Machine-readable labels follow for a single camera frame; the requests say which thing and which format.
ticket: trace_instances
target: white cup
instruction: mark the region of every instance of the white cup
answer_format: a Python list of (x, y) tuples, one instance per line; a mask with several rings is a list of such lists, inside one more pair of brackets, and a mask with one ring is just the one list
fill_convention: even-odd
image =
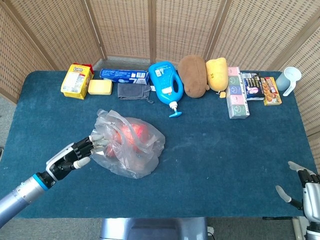
[(302, 77), (299, 69), (289, 66), (275, 81), (276, 87), (279, 91), (285, 91), (283, 96), (288, 96), (296, 87), (296, 82), (299, 81)]

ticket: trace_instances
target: clear plastic bag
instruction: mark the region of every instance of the clear plastic bag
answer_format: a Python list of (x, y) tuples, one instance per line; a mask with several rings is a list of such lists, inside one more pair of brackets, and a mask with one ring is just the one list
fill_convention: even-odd
[(103, 135), (91, 157), (102, 167), (128, 178), (149, 175), (158, 165), (165, 136), (141, 119), (99, 109), (91, 135)]

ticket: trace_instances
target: blue detergent bottle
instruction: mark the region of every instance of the blue detergent bottle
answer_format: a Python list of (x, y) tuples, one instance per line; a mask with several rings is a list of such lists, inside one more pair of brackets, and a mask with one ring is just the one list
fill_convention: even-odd
[(179, 117), (182, 112), (177, 111), (177, 102), (182, 98), (184, 87), (175, 66), (168, 61), (157, 62), (149, 67), (149, 76), (160, 101), (174, 110), (174, 114), (171, 114), (169, 118)]

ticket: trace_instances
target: woven panel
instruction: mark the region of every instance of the woven panel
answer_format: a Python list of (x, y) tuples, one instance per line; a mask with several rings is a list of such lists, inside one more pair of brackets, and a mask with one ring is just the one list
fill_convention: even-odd
[(211, 58), (266, 70), (318, 7), (319, 0), (234, 0)]
[(26, 76), (36, 70), (51, 70), (12, 19), (0, 7), (0, 89), (17, 102)]
[(320, 137), (309, 141), (316, 169), (320, 174)]
[(178, 63), (203, 56), (220, 0), (156, 1), (156, 58)]
[(148, 0), (89, 0), (107, 55), (149, 58)]
[(320, 127), (320, 28), (282, 66), (293, 66), (302, 72), (294, 89), (306, 131)]
[(80, 0), (11, 3), (60, 70), (101, 58)]

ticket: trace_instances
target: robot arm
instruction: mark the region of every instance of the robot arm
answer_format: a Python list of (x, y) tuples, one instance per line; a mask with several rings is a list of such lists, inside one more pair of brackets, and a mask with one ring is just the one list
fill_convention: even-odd
[(89, 156), (95, 151), (94, 148), (102, 138), (101, 135), (92, 135), (77, 143), (69, 144), (46, 162), (44, 172), (35, 173), (1, 199), (0, 229), (57, 181), (64, 179), (71, 171), (88, 164)]
[(292, 161), (288, 162), (290, 169), (296, 171), (302, 184), (302, 202), (293, 199), (277, 185), (276, 191), (286, 202), (303, 211), (310, 222), (306, 229), (307, 240), (320, 240), (320, 175)]

